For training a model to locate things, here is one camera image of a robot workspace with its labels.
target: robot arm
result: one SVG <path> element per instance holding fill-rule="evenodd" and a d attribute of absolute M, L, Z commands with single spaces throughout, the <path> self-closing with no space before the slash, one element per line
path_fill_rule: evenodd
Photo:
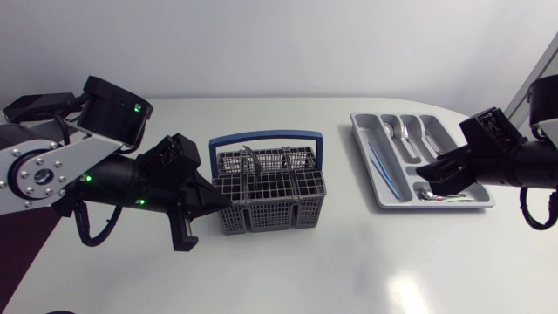
<path fill-rule="evenodd" d="M 521 187 L 521 210 L 535 229 L 558 219 L 558 196 L 550 195 L 544 224 L 528 212 L 528 188 L 558 188 L 558 76 L 536 80 L 529 88 L 530 125 L 537 140 L 527 141 L 500 109 L 491 108 L 460 123 L 468 145 L 440 155 L 417 169 L 436 195 L 457 194 L 474 182 Z"/>
<path fill-rule="evenodd" d="M 197 243 L 190 222 L 230 205 L 198 174 L 195 143 L 175 134 L 128 158 L 124 154 L 140 145 L 153 108 L 100 78 L 90 77 L 84 91 L 77 99 L 24 96 L 4 110 L 14 122 L 55 119 L 34 127 L 0 126 L 0 215 L 52 205 L 60 215 L 74 213 L 82 242 L 95 246 L 108 236 L 122 207 L 158 211 L 168 215 L 174 249 L 190 250 Z M 80 110 L 77 123 L 61 120 Z M 70 143 L 70 133 L 83 138 Z M 116 207 L 105 230 L 92 239 L 83 201 Z"/>

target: gray wire basket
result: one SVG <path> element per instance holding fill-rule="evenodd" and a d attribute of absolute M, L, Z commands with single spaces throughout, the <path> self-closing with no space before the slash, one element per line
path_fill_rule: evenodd
<path fill-rule="evenodd" d="M 221 145 L 276 138 L 315 140 L 316 154 L 310 147 L 215 151 Z M 211 140 L 213 184 L 232 202 L 219 213 L 225 235 L 315 227 L 326 195 L 322 147 L 322 135 L 308 131 L 251 132 Z"/>

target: white table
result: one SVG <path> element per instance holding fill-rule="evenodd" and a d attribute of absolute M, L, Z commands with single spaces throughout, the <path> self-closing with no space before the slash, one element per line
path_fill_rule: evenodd
<path fill-rule="evenodd" d="M 151 99 L 140 149 L 166 134 L 194 140 L 210 179 L 211 138 L 263 129 L 324 137 L 328 195 L 315 229 L 224 236 L 217 215 L 174 252 L 165 215 L 125 209 L 87 248 L 63 218 L 5 313 L 550 313 L 558 298 L 558 228 L 528 227 L 518 188 L 490 187 L 485 211 L 379 210 L 351 134 L 351 112 L 434 113 L 460 144 L 465 116 L 395 99 Z M 541 220 L 548 191 L 530 197 Z M 94 234 L 111 208 L 90 206 Z"/>

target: cutlery tray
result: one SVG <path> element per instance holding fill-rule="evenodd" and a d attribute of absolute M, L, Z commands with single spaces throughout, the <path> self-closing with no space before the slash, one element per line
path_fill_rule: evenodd
<path fill-rule="evenodd" d="M 474 201 L 421 201 L 420 190 L 430 189 L 430 186 L 417 174 L 417 168 L 434 162 L 439 154 L 458 148 L 455 140 L 436 116 L 421 113 L 352 113 L 350 119 L 353 135 L 364 158 L 381 208 L 491 208 L 494 206 L 493 197 L 478 183 L 461 192 L 465 196 L 472 197 Z M 373 166 L 371 162 L 373 154 L 368 142 L 375 147 L 390 174 L 399 198 L 389 189 L 381 174 Z"/>

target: white wall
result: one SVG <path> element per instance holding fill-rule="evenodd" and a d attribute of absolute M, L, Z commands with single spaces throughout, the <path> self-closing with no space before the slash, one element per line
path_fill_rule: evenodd
<path fill-rule="evenodd" d="M 558 31 L 556 0 L 2 0 L 0 104 L 79 93 L 365 96 L 505 107 Z"/>

